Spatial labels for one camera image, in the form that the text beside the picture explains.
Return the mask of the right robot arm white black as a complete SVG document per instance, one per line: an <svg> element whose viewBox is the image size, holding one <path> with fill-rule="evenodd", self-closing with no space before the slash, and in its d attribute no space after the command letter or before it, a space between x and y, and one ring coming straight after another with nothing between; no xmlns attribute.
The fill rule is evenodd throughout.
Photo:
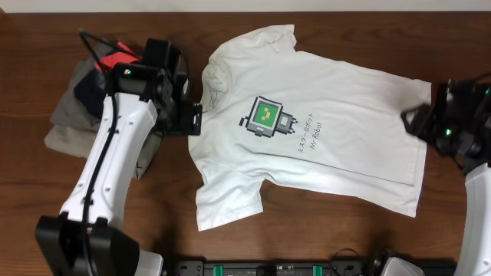
<svg viewBox="0 0 491 276"><path fill-rule="evenodd" d="M450 157L465 177L466 222L456 263L418 265L385 250L366 275L488 275L490 273L490 84L489 74L440 84L432 104L401 113L412 136Z"/></svg>

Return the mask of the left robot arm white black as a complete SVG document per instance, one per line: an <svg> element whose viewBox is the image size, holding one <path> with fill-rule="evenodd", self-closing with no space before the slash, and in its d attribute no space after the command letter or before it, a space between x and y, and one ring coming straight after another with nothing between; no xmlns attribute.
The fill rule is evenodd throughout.
<svg viewBox="0 0 491 276"><path fill-rule="evenodd" d="M163 257L122 231L133 171L149 134L197 136L203 108L187 100L187 62L169 41L151 38L142 55L102 67L101 124L80 179L57 216L42 216L35 238L55 275L161 275Z"/></svg>

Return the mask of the white t-shirt with robot print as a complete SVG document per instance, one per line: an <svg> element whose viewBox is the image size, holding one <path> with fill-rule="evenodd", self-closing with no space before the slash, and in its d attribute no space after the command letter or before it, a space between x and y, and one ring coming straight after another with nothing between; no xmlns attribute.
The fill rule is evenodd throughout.
<svg viewBox="0 0 491 276"><path fill-rule="evenodd" d="M431 101L430 83L295 47L293 25L221 44L203 70L201 133L189 153L205 231L263 210L264 181L372 202L415 216L427 148L400 114Z"/></svg>

